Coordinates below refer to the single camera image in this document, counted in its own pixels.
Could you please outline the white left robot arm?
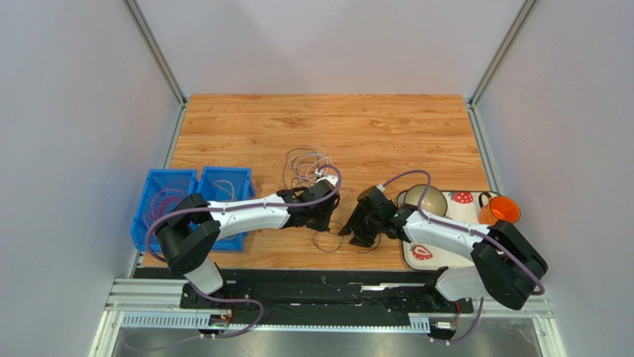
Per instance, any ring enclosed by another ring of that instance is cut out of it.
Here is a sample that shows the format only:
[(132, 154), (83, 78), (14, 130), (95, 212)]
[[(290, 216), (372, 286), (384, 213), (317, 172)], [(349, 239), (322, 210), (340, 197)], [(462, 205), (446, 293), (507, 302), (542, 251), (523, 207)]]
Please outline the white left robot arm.
[(328, 175), (306, 189), (279, 190), (260, 199), (238, 202), (206, 201), (195, 193), (157, 219), (147, 233), (158, 241), (159, 256), (169, 272), (185, 277), (209, 295), (224, 285), (217, 264), (208, 256), (218, 240), (265, 229), (307, 227), (325, 231), (340, 187), (339, 178)]

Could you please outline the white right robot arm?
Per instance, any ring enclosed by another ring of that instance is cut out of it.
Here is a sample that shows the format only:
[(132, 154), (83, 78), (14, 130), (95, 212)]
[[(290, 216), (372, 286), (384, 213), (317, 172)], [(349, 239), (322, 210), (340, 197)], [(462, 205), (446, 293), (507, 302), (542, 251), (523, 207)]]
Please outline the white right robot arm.
[(532, 295), (543, 295), (548, 264), (512, 223), (471, 224), (435, 215), (404, 199), (396, 204), (372, 186), (357, 198), (339, 231), (350, 243), (371, 246), (378, 235), (431, 245), (469, 260), (471, 266), (443, 267), (431, 284), (446, 300), (493, 298), (520, 310)]

